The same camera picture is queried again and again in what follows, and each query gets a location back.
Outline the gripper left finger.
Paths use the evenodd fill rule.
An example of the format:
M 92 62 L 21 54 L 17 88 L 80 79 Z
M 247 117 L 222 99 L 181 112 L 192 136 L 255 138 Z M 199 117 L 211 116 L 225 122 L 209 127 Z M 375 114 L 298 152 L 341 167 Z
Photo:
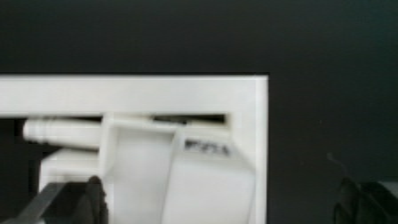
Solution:
M 108 224 L 101 179 L 51 182 L 35 195 L 10 224 Z

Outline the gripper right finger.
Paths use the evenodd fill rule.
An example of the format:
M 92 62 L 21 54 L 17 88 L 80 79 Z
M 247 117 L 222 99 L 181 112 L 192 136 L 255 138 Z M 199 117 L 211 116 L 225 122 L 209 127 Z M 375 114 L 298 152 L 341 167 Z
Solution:
M 398 181 L 341 180 L 332 224 L 398 224 Z

